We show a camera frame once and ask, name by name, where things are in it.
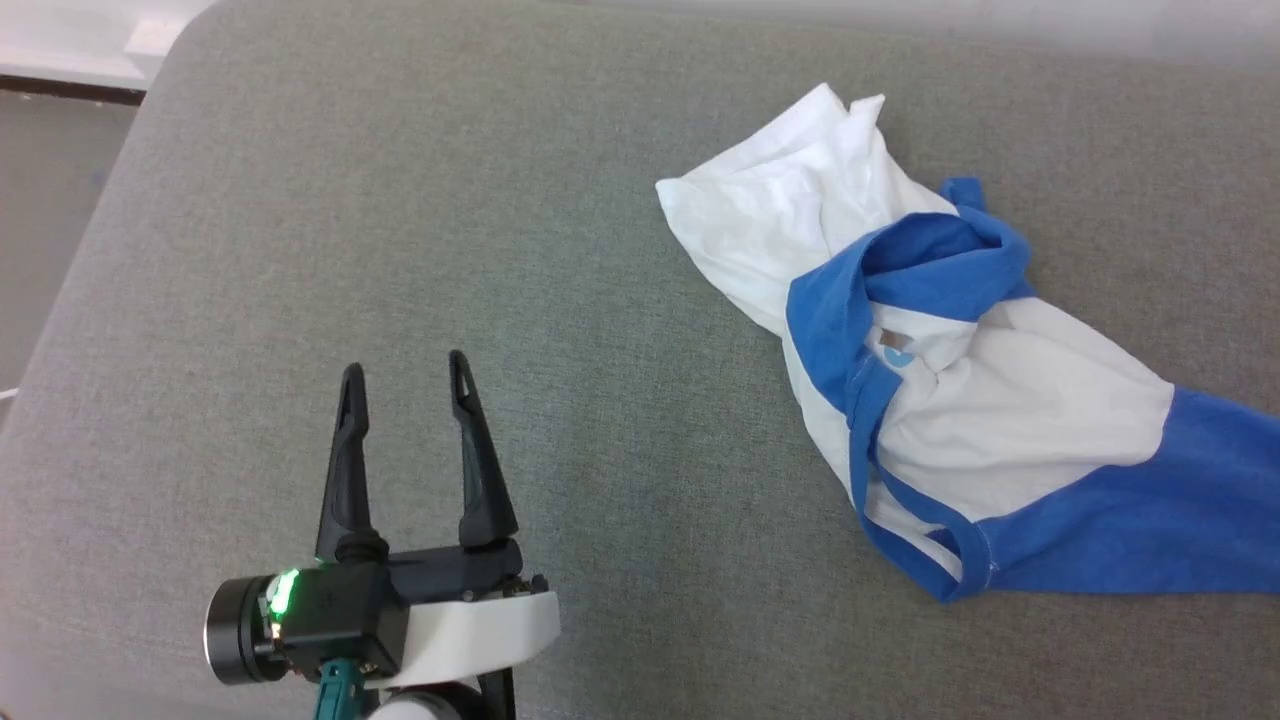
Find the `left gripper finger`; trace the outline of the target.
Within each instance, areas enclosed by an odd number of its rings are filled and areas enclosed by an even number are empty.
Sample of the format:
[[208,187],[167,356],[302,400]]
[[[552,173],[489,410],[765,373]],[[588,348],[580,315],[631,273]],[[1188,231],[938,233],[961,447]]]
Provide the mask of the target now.
[[460,427],[463,464],[458,536],[463,548],[475,551],[512,539],[518,533],[518,520],[463,351],[451,351],[449,370],[452,413]]
[[364,442],[369,433],[364,369],[349,364],[342,375],[315,559],[321,564],[384,564],[389,546],[372,527]]

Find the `left gripper body white shell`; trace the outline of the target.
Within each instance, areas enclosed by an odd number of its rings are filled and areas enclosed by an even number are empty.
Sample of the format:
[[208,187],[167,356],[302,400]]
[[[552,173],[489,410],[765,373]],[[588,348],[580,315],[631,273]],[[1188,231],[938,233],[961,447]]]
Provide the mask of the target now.
[[389,569],[410,619],[399,673],[387,689],[516,667],[561,635],[559,598],[544,577],[524,578],[513,538],[398,552]]

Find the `blue and white t-shirt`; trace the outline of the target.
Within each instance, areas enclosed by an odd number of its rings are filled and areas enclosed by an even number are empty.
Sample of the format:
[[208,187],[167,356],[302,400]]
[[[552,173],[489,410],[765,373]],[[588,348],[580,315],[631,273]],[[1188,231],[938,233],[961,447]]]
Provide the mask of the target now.
[[872,543],[943,602],[1280,594],[1280,416],[1038,299],[1025,237],[977,178],[911,179],[883,104],[819,85],[655,184],[695,268],[780,338]]

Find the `left gripper black motor cylinder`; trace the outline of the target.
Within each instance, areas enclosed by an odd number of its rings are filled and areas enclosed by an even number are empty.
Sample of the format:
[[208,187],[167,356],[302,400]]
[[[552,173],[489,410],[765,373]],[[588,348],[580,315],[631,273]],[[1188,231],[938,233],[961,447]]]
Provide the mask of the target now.
[[270,575],[223,582],[210,600],[204,624],[207,665],[224,685],[279,682],[288,670],[269,630]]

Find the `white wall baseboard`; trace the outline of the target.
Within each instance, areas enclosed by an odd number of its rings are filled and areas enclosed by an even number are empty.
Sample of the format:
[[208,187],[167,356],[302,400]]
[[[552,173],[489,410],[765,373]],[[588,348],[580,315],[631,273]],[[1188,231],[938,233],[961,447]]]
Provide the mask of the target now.
[[79,97],[150,90],[184,28],[219,0],[0,0],[0,90]]

